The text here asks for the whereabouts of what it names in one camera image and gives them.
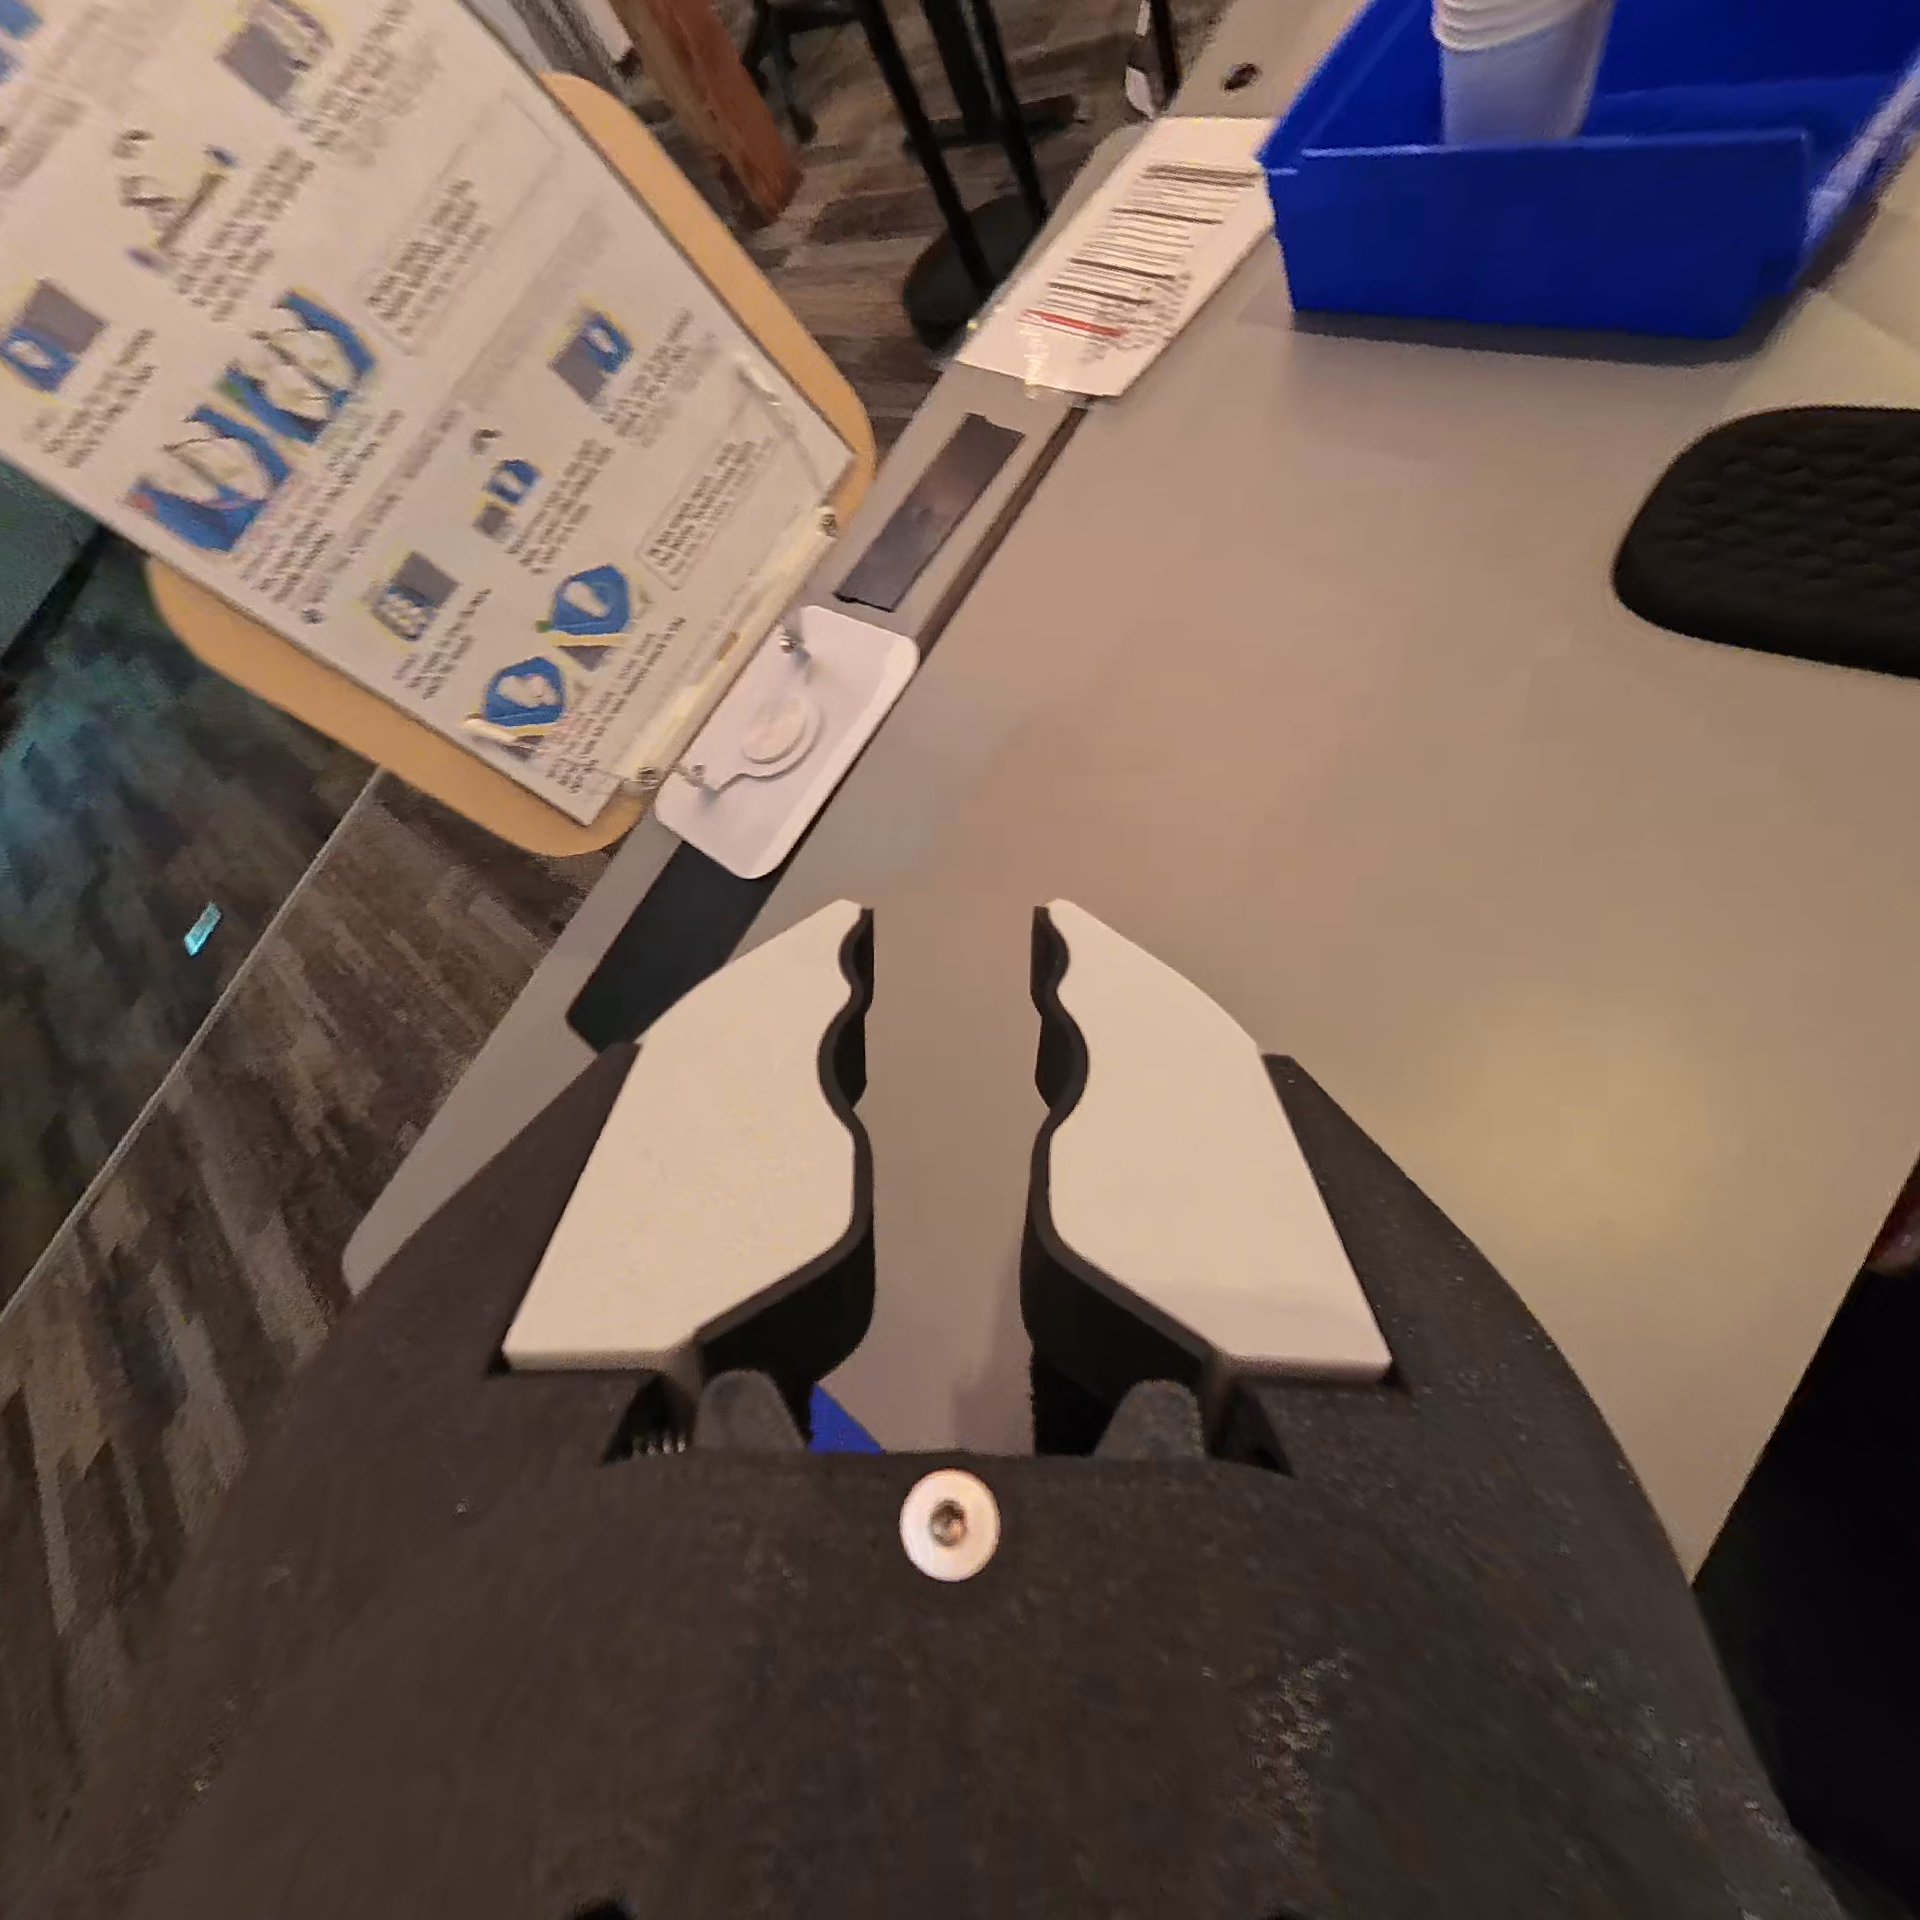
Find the black monitor floor stand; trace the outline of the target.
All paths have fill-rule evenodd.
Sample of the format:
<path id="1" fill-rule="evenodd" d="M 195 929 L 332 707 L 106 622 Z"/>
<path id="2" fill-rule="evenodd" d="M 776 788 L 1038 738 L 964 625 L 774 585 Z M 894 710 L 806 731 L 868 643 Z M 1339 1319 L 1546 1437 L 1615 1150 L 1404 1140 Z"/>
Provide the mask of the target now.
<path id="1" fill-rule="evenodd" d="M 919 4 L 953 111 L 928 110 L 887 4 L 855 3 L 884 93 L 896 110 L 903 150 L 916 162 L 939 218 L 903 281 L 903 316 L 928 353 L 948 353 L 982 321 L 1046 226 L 1052 204 L 1038 145 L 1081 127 L 1092 103 L 1079 92 L 1023 93 L 999 4 Z M 996 153 L 1010 188 L 970 201 L 952 164 L 955 153 Z"/>

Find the laminated printed paper sheet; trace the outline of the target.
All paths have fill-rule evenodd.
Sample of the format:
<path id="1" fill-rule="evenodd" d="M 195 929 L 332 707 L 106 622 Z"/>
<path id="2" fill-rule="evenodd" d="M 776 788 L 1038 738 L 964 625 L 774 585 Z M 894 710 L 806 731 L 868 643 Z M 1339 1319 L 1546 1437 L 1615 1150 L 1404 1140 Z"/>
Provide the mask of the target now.
<path id="1" fill-rule="evenodd" d="M 1034 394 L 1115 401 L 1272 234 L 1251 116 L 1166 116 L 1032 247 L 955 354 Z"/>

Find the black office chair base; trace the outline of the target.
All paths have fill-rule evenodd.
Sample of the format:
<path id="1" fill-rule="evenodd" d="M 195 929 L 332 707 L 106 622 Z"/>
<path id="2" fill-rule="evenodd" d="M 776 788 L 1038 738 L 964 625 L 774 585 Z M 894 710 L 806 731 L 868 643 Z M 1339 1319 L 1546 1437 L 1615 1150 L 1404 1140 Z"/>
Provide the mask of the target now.
<path id="1" fill-rule="evenodd" d="M 752 3 L 752 30 L 742 62 L 803 146 L 819 135 L 819 126 L 801 103 L 796 39 L 854 23 L 858 13 L 847 3 Z"/>

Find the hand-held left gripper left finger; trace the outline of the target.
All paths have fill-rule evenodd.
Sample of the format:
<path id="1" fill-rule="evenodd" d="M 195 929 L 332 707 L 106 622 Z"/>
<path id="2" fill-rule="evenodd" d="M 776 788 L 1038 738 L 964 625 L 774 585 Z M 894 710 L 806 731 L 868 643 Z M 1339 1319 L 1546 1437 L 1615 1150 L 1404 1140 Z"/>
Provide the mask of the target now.
<path id="1" fill-rule="evenodd" d="M 506 1333 L 512 1372 L 703 1378 L 751 1307 L 858 1244 L 872 1166 L 835 1049 L 872 934 L 828 903 L 646 1030 Z"/>

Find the person's dark clothing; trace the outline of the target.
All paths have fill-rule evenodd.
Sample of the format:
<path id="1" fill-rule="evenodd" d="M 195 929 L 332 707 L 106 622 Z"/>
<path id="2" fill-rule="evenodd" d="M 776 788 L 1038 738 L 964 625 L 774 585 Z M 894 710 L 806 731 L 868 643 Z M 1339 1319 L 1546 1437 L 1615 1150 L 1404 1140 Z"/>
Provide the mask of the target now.
<path id="1" fill-rule="evenodd" d="M 1694 1577 L 1744 1727 L 1852 1916 L 1919 1916 L 1919 1177 Z"/>

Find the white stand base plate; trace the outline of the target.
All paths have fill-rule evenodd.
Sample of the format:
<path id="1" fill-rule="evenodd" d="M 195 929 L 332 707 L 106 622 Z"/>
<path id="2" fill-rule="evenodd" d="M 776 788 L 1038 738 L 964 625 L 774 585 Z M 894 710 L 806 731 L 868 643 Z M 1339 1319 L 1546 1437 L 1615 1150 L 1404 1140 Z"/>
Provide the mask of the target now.
<path id="1" fill-rule="evenodd" d="M 922 666 L 912 638 L 808 605 L 771 634 L 657 791 L 654 817 L 742 879 L 774 876 Z"/>

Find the white printed instruction sheet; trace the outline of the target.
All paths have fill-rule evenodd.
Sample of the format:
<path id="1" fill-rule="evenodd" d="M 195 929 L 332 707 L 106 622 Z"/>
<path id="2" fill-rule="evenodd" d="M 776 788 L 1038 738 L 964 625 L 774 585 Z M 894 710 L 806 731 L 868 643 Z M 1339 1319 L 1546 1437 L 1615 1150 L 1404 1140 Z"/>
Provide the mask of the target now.
<path id="1" fill-rule="evenodd" d="M 851 447 L 484 18 L 4 4 L 4 463 L 465 731 L 658 743 Z"/>

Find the black rounded mesh object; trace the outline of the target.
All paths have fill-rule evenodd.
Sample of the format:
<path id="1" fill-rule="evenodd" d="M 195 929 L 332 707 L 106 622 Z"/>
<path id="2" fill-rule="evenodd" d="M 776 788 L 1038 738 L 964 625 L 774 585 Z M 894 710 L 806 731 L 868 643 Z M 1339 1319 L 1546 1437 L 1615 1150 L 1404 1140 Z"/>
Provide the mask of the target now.
<path id="1" fill-rule="evenodd" d="M 1612 587 L 1673 635 L 1919 682 L 1919 412 L 1718 425 L 1642 501 Z"/>

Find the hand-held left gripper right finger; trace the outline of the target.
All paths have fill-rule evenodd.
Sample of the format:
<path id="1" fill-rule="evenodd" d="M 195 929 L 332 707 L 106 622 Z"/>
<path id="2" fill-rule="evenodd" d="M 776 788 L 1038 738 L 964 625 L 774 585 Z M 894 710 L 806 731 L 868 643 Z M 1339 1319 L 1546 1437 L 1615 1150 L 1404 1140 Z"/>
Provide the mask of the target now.
<path id="1" fill-rule="evenodd" d="M 1065 898 L 1035 909 L 1035 1362 L 1113 1406 L 1174 1381 L 1379 1385 L 1395 1359 L 1258 1039 Z"/>

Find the stack of white paper cups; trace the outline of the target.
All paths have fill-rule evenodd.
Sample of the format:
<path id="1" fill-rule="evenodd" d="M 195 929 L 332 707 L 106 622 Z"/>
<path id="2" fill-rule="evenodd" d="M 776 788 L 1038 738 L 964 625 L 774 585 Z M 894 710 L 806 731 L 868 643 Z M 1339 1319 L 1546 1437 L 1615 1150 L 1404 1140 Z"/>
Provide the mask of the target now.
<path id="1" fill-rule="evenodd" d="M 1575 138 L 1615 3 L 1432 3 L 1449 146 Z"/>

